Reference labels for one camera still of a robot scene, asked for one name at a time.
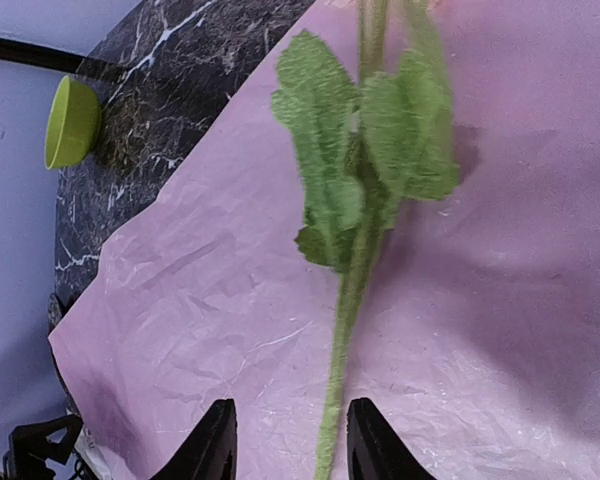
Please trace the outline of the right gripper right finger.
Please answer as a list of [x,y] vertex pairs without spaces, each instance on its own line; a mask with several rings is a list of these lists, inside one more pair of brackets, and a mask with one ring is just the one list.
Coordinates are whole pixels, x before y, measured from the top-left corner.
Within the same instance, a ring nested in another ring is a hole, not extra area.
[[346,437],[351,480],[435,480],[367,397],[350,402]]

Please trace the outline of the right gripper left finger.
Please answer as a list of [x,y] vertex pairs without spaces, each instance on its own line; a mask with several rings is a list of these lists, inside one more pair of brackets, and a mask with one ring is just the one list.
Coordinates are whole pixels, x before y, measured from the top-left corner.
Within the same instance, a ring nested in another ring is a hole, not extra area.
[[219,399],[151,480],[235,480],[236,465],[235,403]]

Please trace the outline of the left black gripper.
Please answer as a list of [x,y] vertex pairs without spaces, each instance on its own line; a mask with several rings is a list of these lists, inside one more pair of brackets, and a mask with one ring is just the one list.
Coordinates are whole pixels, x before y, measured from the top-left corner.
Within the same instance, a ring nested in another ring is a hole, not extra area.
[[9,435],[0,479],[54,479],[56,473],[46,462],[65,465],[82,427],[82,419],[74,414],[17,426]]

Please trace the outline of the pink wrapping paper sheet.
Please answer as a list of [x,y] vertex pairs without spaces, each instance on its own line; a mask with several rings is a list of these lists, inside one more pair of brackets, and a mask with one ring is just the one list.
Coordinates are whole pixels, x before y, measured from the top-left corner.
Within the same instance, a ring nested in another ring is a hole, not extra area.
[[[346,398],[439,479],[600,479],[600,1],[432,15],[463,180],[388,235]],[[155,474],[219,398],[239,478],[313,475],[338,280],[294,244],[303,192],[270,107],[287,46],[104,243],[51,334],[116,479]]]

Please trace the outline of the peach and orange flower stem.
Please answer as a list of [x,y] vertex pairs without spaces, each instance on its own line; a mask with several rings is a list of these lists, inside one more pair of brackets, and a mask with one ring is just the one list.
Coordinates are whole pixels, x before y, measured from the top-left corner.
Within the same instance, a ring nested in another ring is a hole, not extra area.
[[295,242],[339,275],[335,327],[314,475],[332,474],[348,351],[385,234],[407,200],[440,201],[459,182],[453,93],[439,33],[424,1],[401,5],[410,46],[385,68],[389,3],[358,5],[358,74],[327,43],[302,31],[281,53],[272,96],[291,134],[304,189]]

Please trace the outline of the green plastic bowl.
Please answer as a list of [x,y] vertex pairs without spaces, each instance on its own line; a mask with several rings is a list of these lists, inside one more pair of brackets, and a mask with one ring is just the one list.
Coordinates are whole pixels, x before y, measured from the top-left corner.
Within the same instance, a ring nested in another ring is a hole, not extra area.
[[56,90],[48,118],[45,166],[73,167],[91,152],[99,135],[101,106],[96,92],[66,75]]

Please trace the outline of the left black frame post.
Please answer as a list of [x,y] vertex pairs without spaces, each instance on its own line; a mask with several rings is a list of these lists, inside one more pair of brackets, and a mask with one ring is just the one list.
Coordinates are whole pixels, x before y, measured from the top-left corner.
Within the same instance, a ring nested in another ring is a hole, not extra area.
[[91,56],[0,38],[0,60],[86,78],[116,82],[126,68]]

